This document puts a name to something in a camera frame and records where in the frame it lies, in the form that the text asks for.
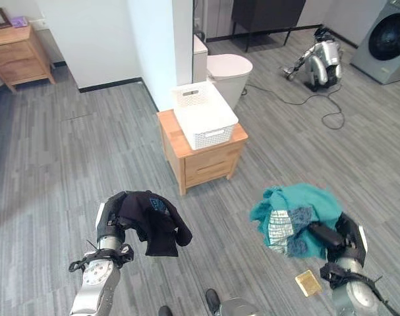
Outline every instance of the washing machine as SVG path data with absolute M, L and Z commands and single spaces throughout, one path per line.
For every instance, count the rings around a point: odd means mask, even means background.
M 400 0 L 387 2 L 351 64 L 381 84 L 400 80 Z

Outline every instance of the toilet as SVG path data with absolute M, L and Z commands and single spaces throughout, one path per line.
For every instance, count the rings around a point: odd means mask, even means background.
M 252 63 L 234 54 L 208 56 L 207 47 L 194 36 L 193 82 L 210 81 L 234 109 L 244 90 Z

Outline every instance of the small yellow card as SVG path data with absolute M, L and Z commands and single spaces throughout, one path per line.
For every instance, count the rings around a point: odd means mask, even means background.
M 304 273 L 297 275 L 295 281 L 298 283 L 306 298 L 323 292 L 320 283 L 317 281 L 311 270 L 307 270 Z

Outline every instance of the person's foot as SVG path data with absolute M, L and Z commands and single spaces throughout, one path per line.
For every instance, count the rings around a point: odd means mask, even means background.
M 206 291 L 206 301 L 207 301 L 208 309 L 214 315 L 216 313 L 216 311 L 218 311 L 220 308 L 220 299 L 219 299 L 219 296 L 217 295 L 217 292 L 215 290 L 213 290 L 212 288 L 209 288 Z
M 162 306 L 159 309 L 159 316 L 173 316 L 172 311 L 167 306 Z

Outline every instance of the baseboard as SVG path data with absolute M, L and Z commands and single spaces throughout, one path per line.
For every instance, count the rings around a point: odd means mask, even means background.
M 157 112 L 160 112 L 160 111 L 159 111 L 159 108 L 157 107 L 156 103 L 154 102 L 154 99 L 153 99 L 153 97 L 152 97 L 152 94 L 150 93 L 150 91 L 149 91 L 149 89 L 148 89 L 148 86 L 147 86 L 146 83 L 144 82 L 144 79 L 143 79 L 143 78 L 141 78 L 141 82 L 142 82 L 142 84 L 144 85 L 144 87 L 146 87 L 148 96 L 150 97 L 150 100 L 152 101 L 154 107 L 156 108 L 156 111 L 157 111 Z
M 84 88 L 79 88 L 80 93 L 85 93 L 85 92 L 90 92 L 94 90 L 100 90 L 100 89 L 106 89 L 106 88 L 112 88 L 112 87 L 117 87 L 117 86 L 122 86 L 123 84 L 131 84 L 134 82 L 140 82 L 142 81 L 141 77 L 137 78 L 131 78 L 131 79 L 125 79 L 125 80 L 120 80 L 120 81 L 114 81 L 114 82 L 109 82 L 107 84 L 98 84 L 97 86 L 89 86 L 89 87 L 84 87 Z
M 267 35 L 267 34 L 272 34 L 272 33 L 300 31 L 300 30 L 307 30 L 310 28 L 319 28 L 320 26 L 321 26 L 321 24 L 315 24 L 315 25 L 307 25 L 307 26 L 297 26 L 295 28 L 281 28 L 278 30 L 253 32 L 252 35 Z M 247 37 L 248 35 L 249 35 L 249 33 L 240 33 L 240 34 L 235 34 L 234 36 L 232 36 L 232 35 L 218 36 L 216 38 L 208 38 L 206 40 L 206 42 L 211 43 L 213 41 L 231 40 L 232 38 L 244 38 L 244 37 Z
M 353 48 L 358 48 L 358 45 L 357 45 L 357 44 L 355 44 L 355 43 L 349 41 L 347 38 L 344 38 L 342 35 L 340 35 L 340 34 L 334 32 L 332 29 L 330 29 L 330 28 L 327 28 L 327 29 L 329 30 L 329 32 L 330 32 L 331 34 L 333 34 L 333 35 L 334 35 L 335 37 L 337 37 L 339 40 L 344 41 L 346 44 L 352 46 Z
M 67 65 L 67 63 L 64 61 L 57 61 L 56 63 L 53 63 L 53 66 L 55 66 L 55 67 L 64 67 L 66 65 Z

